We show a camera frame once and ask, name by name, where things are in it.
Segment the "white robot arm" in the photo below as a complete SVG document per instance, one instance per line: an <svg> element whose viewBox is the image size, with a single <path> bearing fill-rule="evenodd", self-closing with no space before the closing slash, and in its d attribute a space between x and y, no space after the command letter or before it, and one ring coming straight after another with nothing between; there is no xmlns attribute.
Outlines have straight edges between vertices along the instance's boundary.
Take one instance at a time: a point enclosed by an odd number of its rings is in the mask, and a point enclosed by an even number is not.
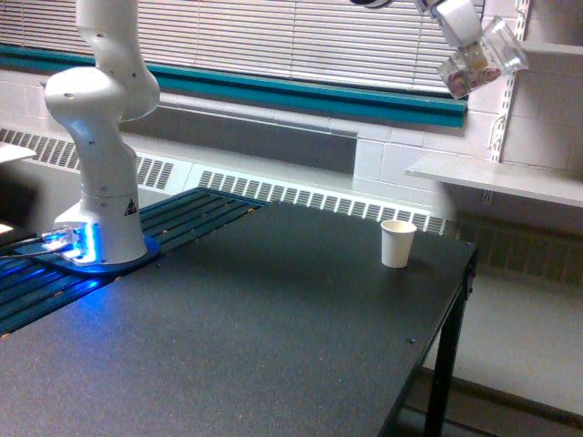
<svg viewBox="0 0 583 437"><path fill-rule="evenodd" d="M95 64L56 73L45 86L46 107L72 137L80 163L80 200L55 220L73 232L58 254L82 268L122 265L148 249L137 155L119 125L156 109L159 83L140 51L137 2L78 1L76 24Z"/></svg>

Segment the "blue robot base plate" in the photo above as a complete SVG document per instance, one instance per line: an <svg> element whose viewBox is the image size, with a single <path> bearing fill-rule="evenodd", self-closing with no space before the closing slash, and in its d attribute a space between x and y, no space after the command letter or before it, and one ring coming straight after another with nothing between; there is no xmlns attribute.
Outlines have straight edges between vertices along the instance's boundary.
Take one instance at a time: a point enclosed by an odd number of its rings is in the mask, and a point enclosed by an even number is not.
<svg viewBox="0 0 583 437"><path fill-rule="evenodd" d="M116 275L125 275L129 272L135 271L150 262L156 260L160 256L160 244L153 238L145 237L147 252L139 259L135 259L125 263L105 263L95 265L78 266L56 253L41 255L34 257L34 260L41 264L54 268L63 272L78 274L83 277L98 276L111 277Z"/></svg>

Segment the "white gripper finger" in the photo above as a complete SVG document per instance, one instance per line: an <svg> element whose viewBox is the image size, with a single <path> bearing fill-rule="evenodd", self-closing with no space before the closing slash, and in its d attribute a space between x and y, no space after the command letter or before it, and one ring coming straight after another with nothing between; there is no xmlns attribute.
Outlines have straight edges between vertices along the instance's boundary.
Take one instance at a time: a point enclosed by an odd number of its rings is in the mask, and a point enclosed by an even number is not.
<svg viewBox="0 0 583 437"><path fill-rule="evenodd" d="M466 68L488 67L488 60L479 41L463 46L461 48L461 56L464 59Z"/></svg>

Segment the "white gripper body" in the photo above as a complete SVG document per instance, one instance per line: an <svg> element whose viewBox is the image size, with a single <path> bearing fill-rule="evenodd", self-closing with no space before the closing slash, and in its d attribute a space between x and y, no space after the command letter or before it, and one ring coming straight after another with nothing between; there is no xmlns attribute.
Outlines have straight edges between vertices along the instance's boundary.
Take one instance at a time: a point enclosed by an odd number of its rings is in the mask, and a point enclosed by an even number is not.
<svg viewBox="0 0 583 437"><path fill-rule="evenodd" d="M465 47L477 42L482 27L470 0L415 1L421 14L428 13L440 27L451 47Z"/></svg>

